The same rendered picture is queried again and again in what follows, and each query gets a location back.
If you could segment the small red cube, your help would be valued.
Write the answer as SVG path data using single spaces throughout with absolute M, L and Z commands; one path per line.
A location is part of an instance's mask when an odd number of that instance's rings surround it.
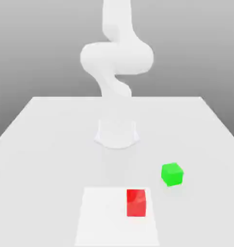
M 146 193 L 145 189 L 127 189 L 127 216 L 146 216 Z

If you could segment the small green cube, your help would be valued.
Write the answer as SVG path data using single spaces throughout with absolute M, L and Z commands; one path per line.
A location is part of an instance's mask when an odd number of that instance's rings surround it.
M 161 178 L 168 187 L 182 184 L 183 175 L 184 171 L 177 163 L 162 165 Z

